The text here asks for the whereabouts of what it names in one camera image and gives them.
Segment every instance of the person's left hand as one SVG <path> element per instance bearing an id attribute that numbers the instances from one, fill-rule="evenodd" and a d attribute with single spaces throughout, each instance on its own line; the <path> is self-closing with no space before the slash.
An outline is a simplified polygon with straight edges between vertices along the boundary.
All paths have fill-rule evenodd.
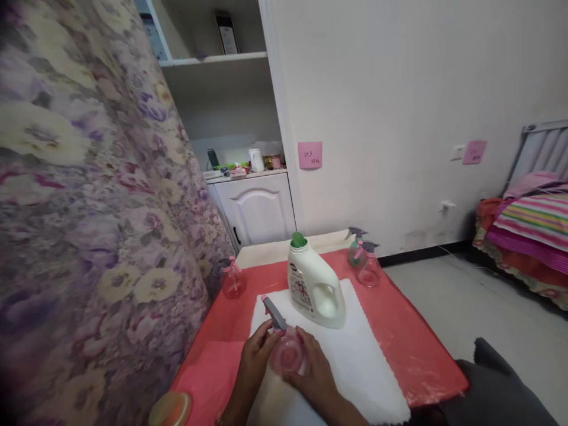
<path id="1" fill-rule="evenodd" d="M 224 426 L 244 425 L 247 422 L 250 408 L 264 378 L 268 358 L 282 336 L 280 333 L 269 334 L 271 328 L 271 319 L 263 322 L 244 343 L 235 387 L 221 415 Z"/>

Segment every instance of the tiled floor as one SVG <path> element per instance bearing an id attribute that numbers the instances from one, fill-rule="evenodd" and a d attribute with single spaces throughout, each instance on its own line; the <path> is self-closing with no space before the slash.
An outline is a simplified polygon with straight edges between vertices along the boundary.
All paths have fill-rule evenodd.
<path id="1" fill-rule="evenodd" d="M 568 313 L 451 256 L 385 268 L 454 358 L 484 337 L 556 421 L 568 426 Z"/>

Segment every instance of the striped blanket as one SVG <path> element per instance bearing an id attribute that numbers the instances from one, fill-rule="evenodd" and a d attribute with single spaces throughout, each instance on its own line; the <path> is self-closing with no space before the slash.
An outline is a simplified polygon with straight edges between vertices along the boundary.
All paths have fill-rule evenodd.
<path id="1" fill-rule="evenodd" d="M 568 194 L 516 199 L 505 207 L 493 224 L 555 249 L 568 251 Z"/>

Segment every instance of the round container lid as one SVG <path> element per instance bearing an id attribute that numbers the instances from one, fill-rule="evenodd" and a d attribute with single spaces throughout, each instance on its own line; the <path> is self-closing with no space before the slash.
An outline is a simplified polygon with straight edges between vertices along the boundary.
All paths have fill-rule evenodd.
<path id="1" fill-rule="evenodd" d="M 168 392 L 152 407 L 149 426 L 183 426 L 189 418 L 193 402 L 186 393 Z"/>

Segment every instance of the white shelf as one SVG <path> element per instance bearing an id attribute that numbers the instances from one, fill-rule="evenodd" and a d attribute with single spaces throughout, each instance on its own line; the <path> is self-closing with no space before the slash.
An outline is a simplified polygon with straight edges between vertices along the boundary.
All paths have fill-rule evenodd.
<path id="1" fill-rule="evenodd" d="M 160 66 L 170 67 L 170 66 L 181 66 L 181 65 L 198 65 L 203 63 L 228 62 L 235 60 L 258 59 L 264 57 L 268 57 L 266 52 L 238 53 L 232 55 L 207 56 L 203 60 L 199 60 L 197 58 L 165 60 L 165 61 L 160 61 Z"/>
<path id="2" fill-rule="evenodd" d="M 249 173 L 246 176 L 234 176 L 234 177 L 215 177 L 213 179 L 209 179 L 206 180 L 205 183 L 207 183 L 208 185 L 210 183 L 221 183 L 221 182 L 233 182 L 235 180 L 241 180 L 241 179 L 251 179 L 251 178 L 259 178 L 261 176 L 269 176 L 269 175 L 278 175 L 280 173 L 287 173 L 288 170 L 287 169 L 274 169 L 274 170 L 265 170 L 264 172 L 259 172 L 259 173 Z"/>

